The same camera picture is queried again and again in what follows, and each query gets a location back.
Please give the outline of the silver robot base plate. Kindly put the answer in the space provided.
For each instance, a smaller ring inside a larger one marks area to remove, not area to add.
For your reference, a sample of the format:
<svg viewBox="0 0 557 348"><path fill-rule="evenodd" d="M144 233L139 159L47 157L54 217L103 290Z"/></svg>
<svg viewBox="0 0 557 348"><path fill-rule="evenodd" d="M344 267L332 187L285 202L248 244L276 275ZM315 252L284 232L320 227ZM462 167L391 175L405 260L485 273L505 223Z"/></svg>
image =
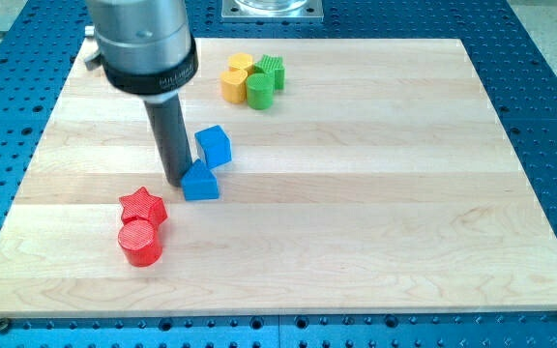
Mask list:
<svg viewBox="0 0 557 348"><path fill-rule="evenodd" d="M324 18L322 0L222 0L223 22L320 22Z"/></svg>

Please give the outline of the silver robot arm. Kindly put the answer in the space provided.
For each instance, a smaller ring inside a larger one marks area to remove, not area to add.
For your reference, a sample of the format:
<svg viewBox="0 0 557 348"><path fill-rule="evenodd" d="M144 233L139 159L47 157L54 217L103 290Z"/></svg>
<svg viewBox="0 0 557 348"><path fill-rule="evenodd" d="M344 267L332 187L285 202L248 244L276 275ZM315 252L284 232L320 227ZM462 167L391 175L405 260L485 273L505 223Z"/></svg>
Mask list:
<svg viewBox="0 0 557 348"><path fill-rule="evenodd" d="M179 90L198 70L184 0L87 0L108 82L143 100L167 182L179 187L191 147Z"/></svg>

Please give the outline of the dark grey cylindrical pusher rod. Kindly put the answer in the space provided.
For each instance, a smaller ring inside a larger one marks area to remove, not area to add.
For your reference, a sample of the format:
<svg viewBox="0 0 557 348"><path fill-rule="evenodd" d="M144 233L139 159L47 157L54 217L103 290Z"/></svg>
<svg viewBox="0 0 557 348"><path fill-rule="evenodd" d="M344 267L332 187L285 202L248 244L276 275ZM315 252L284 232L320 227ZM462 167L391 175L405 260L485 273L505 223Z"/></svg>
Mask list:
<svg viewBox="0 0 557 348"><path fill-rule="evenodd" d="M167 182L179 187L192 165L191 147L176 92L147 97L143 103L161 156Z"/></svg>

